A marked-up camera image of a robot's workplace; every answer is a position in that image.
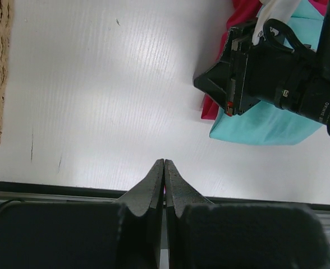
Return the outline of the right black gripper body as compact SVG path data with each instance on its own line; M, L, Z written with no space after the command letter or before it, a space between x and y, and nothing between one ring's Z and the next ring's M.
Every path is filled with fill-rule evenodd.
M231 27L220 59L193 80L228 116L242 115L261 100L280 107L290 77L295 76L297 85L301 70L315 63L315 50L280 20L267 20L259 44L254 45L256 22Z

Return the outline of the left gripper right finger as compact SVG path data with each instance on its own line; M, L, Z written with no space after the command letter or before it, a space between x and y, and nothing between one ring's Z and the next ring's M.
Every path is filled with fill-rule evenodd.
M192 187L172 160L164 163L170 268L212 268L214 204Z

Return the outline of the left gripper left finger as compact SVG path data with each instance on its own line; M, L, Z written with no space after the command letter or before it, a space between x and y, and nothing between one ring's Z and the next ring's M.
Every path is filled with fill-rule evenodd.
M159 268L164 160L156 160L138 184L115 201L121 204L116 268Z

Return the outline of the teal t shirt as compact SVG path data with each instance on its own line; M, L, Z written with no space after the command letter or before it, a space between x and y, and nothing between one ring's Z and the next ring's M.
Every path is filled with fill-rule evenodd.
M300 41L313 49L318 47L327 4L327 1L301 1L288 21ZM229 117L208 96L201 117L214 120L210 138L246 145L296 145L321 127L313 120L263 101L241 116Z

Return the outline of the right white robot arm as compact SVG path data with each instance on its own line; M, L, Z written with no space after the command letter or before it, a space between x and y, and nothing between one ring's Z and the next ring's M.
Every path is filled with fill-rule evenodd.
M217 63L194 86L230 117L265 102L327 127L330 136L330 1L317 48L288 20L299 1L263 1L257 18L231 27Z

